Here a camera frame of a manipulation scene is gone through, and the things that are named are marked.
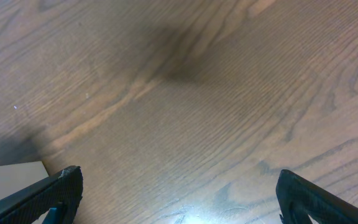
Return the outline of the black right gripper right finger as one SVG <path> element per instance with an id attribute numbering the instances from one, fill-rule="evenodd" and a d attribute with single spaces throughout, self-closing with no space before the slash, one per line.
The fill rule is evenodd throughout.
<path id="1" fill-rule="evenodd" d="M 358 208 L 283 169 L 276 184 L 283 224 L 358 224 Z"/>

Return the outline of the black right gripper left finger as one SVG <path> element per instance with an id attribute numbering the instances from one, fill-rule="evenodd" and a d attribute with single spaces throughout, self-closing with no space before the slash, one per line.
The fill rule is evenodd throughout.
<path id="1" fill-rule="evenodd" d="M 69 166 L 0 200 L 0 223 L 72 224 L 83 193 L 79 166 Z"/>

